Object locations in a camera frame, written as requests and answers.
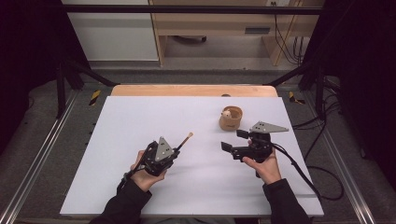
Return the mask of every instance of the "person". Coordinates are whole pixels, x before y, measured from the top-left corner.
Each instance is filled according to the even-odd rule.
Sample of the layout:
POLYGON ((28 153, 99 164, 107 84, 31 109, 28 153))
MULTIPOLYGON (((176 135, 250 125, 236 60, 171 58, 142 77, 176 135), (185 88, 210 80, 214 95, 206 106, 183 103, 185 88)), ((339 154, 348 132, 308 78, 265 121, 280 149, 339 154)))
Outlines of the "person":
MULTIPOLYGON (((144 151, 139 151, 134 169, 144 151)), ((264 182, 264 194, 271 206, 271 223, 288 224, 311 223, 305 210, 299 205, 287 179, 281 177, 276 151, 262 163, 244 157, 243 162, 256 170, 264 182)), ((148 174, 145 170, 136 172, 127 181, 119 194, 111 198, 106 204, 104 212, 91 220, 90 224, 99 223, 139 223, 141 210, 151 198, 150 187, 164 180, 166 171, 159 176, 148 174)))

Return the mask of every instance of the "white cabinet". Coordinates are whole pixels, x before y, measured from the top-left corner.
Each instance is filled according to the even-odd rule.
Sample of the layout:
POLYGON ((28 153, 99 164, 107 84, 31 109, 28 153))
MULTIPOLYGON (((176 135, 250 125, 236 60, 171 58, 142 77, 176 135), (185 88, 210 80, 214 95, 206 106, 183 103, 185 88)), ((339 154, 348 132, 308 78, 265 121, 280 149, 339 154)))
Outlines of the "white cabinet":
MULTIPOLYGON (((148 5, 147 0, 63 0, 64 5, 148 5)), ((148 13, 68 13, 88 61, 158 61, 148 13)))

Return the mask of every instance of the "yellow and black tape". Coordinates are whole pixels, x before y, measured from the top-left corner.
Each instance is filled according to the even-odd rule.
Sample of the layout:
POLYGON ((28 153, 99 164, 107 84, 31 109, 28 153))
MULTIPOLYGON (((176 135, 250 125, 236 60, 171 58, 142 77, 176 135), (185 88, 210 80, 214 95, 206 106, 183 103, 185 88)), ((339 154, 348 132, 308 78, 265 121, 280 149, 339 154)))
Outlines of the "yellow and black tape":
POLYGON ((100 94, 100 91, 94 91, 93 92, 93 95, 92 95, 92 98, 91 98, 91 101, 90 101, 90 105, 95 105, 96 100, 99 97, 99 94, 100 94))
POLYGON ((297 104, 300 104, 300 105, 305 105, 305 100, 297 100, 297 99, 294 97, 294 93, 293 93, 292 91, 289 91, 289 101, 292 102, 292 103, 297 103, 297 104))

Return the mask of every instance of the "black sleeve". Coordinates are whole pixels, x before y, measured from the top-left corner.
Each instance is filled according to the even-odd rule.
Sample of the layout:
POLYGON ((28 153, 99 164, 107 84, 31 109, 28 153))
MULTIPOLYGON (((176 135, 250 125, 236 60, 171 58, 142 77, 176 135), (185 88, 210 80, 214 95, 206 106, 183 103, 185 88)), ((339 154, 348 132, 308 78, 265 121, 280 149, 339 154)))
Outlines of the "black sleeve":
POLYGON ((150 198, 149 191, 144 192, 130 180, 118 195, 108 201, 105 211, 90 223, 139 223, 141 210, 150 198))
POLYGON ((263 185, 262 188, 271 205, 272 224, 311 223, 286 179, 281 179, 270 185, 263 185))

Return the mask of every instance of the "hand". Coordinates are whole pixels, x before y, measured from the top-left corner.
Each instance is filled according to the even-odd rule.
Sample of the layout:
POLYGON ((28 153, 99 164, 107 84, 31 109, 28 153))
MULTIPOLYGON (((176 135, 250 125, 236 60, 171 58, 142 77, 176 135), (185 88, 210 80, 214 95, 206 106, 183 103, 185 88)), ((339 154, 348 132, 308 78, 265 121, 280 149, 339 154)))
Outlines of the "hand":
MULTIPOLYGON (((131 166, 131 170, 133 170, 136 165, 139 163, 140 159, 143 156, 144 150, 140 150, 137 154, 136 162, 131 166)), ((147 192, 152 185, 157 183, 158 181, 165 179, 166 170, 163 171, 159 176, 150 175, 145 170, 140 170, 134 175, 131 176, 131 179, 136 183, 136 185, 141 188, 143 191, 147 192)))
POLYGON ((255 169, 265 184, 269 185, 282 177, 280 176, 279 167, 277 165, 276 150, 273 148, 271 155, 262 163, 257 163, 249 157, 242 158, 242 161, 251 168, 255 169))

